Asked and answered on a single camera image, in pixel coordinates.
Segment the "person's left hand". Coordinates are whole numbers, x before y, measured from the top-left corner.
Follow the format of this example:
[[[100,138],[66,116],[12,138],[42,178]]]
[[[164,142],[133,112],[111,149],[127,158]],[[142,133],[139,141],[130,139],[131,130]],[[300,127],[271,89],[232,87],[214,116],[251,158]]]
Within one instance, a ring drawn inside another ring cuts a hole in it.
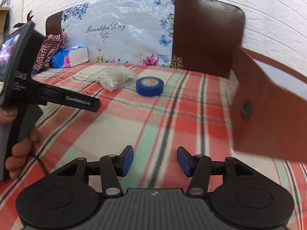
[[[1,106],[1,125],[11,124],[18,115],[16,107]],[[22,167],[32,151],[32,147],[39,139],[39,133],[35,126],[29,131],[28,136],[12,147],[12,155],[5,162],[5,169],[11,179],[16,179],[21,174]]]

